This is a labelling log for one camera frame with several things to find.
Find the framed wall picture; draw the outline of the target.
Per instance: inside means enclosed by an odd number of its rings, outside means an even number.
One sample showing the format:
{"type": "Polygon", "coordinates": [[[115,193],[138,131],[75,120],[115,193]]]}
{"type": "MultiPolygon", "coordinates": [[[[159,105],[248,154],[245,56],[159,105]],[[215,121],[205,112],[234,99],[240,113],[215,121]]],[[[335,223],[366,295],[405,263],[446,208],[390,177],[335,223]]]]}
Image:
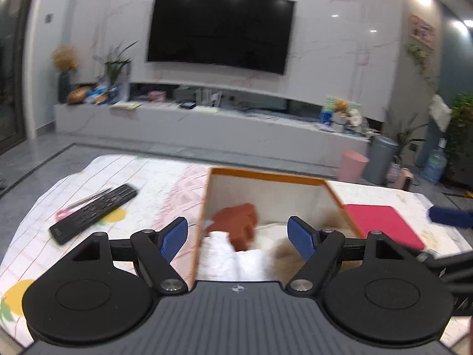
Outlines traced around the framed wall picture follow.
{"type": "Polygon", "coordinates": [[[436,29],[415,14],[409,18],[409,35],[428,48],[435,49],[436,29]]]}

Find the pink space heater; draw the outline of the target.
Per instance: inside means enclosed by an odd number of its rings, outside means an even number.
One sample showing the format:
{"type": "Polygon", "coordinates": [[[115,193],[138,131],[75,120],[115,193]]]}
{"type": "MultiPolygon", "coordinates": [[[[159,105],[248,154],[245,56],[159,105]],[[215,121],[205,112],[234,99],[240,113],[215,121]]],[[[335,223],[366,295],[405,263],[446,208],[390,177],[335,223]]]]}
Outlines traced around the pink space heater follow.
{"type": "Polygon", "coordinates": [[[392,183],[394,188],[409,191],[414,177],[408,168],[402,167],[401,158],[394,156],[385,179],[392,183]]]}

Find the white fluffy towel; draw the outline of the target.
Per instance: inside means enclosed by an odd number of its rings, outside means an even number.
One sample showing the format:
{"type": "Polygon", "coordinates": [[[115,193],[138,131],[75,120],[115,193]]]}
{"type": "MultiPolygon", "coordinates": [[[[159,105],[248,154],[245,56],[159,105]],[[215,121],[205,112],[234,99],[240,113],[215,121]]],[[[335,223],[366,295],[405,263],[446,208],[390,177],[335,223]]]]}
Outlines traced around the white fluffy towel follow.
{"type": "Polygon", "coordinates": [[[211,232],[200,244],[196,279],[209,281],[277,280],[276,248],[287,240],[286,226],[281,223],[258,225],[249,249],[237,251],[229,234],[211,232]]]}

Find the black remote control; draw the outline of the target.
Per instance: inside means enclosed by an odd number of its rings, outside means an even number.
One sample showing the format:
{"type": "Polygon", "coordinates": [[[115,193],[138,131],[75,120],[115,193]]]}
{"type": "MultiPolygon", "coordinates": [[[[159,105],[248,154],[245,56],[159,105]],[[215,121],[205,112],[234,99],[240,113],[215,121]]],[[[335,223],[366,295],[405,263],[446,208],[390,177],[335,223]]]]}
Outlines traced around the black remote control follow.
{"type": "Polygon", "coordinates": [[[137,195],[138,190],[126,183],[112,189],[55,223],[49,228],[51,237],[57,244],[64,245],[137,195]]]}

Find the red gift box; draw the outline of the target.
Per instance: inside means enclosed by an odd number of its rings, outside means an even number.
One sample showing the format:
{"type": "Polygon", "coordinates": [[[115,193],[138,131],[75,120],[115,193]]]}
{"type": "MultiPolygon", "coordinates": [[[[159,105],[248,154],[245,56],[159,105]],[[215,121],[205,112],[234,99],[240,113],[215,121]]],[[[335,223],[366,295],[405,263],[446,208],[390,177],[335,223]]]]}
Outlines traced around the red gift box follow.
{"type": "Polygon", "coordinates": [[[394,208],[362,204],[346,204],[344,208],[360,236],[367,237],[372,231],[380,231],[398,244],[419,251],[425,249],[425,244],[394,208]]]}

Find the green floor plant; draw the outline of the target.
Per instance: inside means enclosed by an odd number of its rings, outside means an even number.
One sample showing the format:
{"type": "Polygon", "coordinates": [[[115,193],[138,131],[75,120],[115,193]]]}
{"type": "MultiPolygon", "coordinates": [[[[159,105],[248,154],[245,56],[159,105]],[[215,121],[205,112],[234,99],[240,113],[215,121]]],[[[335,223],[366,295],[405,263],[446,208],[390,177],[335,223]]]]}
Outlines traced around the green floor plant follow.
{"type": "Polygon", "coordinates": [[[383,125],[383,135],[396,142],[397,149],[395,155],[402,158],[404,149],[411,143],[423,142],[423,138],[415,138],[413,134],[419,129],[425,128],[428,123],[414,125],[414,121],[418,118],[419,113],[414,112],[410,118],[403,122],[397,120],[391,110],[385,109],[385,123],[383,125]]]}

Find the pink waste bin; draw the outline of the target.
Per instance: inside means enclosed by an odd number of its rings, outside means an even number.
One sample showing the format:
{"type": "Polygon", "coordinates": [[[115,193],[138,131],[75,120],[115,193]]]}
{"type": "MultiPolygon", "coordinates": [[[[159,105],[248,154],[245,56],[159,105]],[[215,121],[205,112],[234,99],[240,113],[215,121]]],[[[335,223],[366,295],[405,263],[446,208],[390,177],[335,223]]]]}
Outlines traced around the pink waste bin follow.
{"type": "Polygon", "coordinates": [[[356,183],[370,160],[356,151],[344,151],[338,171],[338,181],[356,183]]]}

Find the white marble tv cabinet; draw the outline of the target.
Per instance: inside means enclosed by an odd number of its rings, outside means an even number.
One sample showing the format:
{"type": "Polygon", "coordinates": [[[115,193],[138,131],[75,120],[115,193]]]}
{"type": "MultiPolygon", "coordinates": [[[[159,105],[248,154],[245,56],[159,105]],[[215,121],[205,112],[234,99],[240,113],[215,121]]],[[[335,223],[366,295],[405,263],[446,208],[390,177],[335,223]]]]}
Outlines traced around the white marble tv cabinet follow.
{"type": "Polygon", "coordinates": [[[109,105],[54,107],[57,131],[108,139],[204,148],[302,164],[338,167],[344,151],[366,153],[362,137],[322,131],[312,123],[241,112],[186,110],[174,104],[136,109],[109,105]]]}

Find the brown bear shaped sponge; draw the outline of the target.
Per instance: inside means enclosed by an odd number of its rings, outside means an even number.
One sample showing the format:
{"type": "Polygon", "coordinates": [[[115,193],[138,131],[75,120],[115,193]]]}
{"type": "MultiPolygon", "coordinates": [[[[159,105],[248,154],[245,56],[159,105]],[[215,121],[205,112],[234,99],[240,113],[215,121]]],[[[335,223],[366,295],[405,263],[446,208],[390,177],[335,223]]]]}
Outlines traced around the brown bear shaped sponge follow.
{"type": "Polygon", "coordinates": [[[258,220],[257,209],[251,203],[223,208],[213,216],[213,222],[207,227],[207,234],[228,233],[229,241],[237,252],[247,251],[254,240],[258,220]]]}

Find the dark side cabinet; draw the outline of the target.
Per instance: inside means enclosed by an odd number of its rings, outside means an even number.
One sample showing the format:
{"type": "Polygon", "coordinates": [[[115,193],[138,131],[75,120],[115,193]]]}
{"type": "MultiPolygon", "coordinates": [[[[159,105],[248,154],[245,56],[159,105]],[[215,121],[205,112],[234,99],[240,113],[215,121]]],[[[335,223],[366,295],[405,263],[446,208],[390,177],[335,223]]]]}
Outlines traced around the dark side cabinet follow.
{"type": "Polygon", "coordinates": [[[472,188],[473,184],[473,137],[472,127],[469,127],[468,132],[463,139],[461,147],[462,155],[451,165],[450,178],[455,183],[461,183],[472,188]]]}

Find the dried flowers in dark vase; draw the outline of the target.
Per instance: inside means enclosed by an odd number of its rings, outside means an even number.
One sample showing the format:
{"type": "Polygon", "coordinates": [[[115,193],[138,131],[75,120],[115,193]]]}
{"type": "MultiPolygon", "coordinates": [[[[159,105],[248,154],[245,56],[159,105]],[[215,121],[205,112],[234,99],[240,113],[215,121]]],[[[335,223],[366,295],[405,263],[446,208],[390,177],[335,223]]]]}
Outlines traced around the dried flowers in dark vase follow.
{"type": "Polygon", "coordinates": [[[77,64],[76,49],[71,46],[60,46],[52,54],[52,61],[58,71],[58,101],[65,104],[71,92],[71,72],[75,71],[77,64]]]}

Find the teddy bear on cabinet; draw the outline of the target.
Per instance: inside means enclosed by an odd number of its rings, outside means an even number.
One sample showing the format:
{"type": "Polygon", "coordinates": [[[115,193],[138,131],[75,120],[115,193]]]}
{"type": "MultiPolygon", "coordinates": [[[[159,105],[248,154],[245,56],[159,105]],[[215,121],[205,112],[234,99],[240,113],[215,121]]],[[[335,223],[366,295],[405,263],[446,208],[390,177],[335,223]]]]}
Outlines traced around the teddy bear on cabinet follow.
{"type": "Polygon", "coordinates": [[[334,105],[333,121],[335,123],[346,123],[348,117],[348,102],[343,99],[337,99],[334,105]]]}

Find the black wall television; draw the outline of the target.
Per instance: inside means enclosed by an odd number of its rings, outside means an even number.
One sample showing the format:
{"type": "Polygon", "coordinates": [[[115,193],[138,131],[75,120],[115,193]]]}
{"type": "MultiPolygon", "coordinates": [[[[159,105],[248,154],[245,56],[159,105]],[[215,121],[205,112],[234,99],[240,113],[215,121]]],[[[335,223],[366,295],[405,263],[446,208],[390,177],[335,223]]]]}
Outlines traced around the black wall television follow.
{"type": "Polygon", "coordinates": [[[285,73],[292,0],[155,0],[148,62],[285,73]]]}

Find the hanging white paper calendar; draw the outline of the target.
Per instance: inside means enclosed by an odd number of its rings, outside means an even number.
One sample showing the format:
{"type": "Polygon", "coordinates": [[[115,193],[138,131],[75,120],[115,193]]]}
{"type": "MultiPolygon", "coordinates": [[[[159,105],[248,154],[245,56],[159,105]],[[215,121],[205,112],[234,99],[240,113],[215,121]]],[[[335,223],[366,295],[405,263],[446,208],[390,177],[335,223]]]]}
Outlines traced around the hanging white paper calendar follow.
{"type": "Polygon", "coordinates": [[[430,101],[429,114],[441,132],[447,131],[452,110],[440,95],[434,95],[430,101]]]}

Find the white wifi router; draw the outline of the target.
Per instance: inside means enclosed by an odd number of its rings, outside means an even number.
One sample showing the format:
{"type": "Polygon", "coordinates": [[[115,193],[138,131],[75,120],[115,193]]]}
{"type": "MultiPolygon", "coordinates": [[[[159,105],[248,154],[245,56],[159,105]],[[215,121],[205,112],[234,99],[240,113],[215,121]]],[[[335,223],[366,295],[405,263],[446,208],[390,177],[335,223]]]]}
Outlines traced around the white wifi router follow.
{"type": "Polygon", "coordinates": [[[201,88],[195,91],[194,109],[198,112],[217,113],[221,106],[221,91],[201,88]]]}

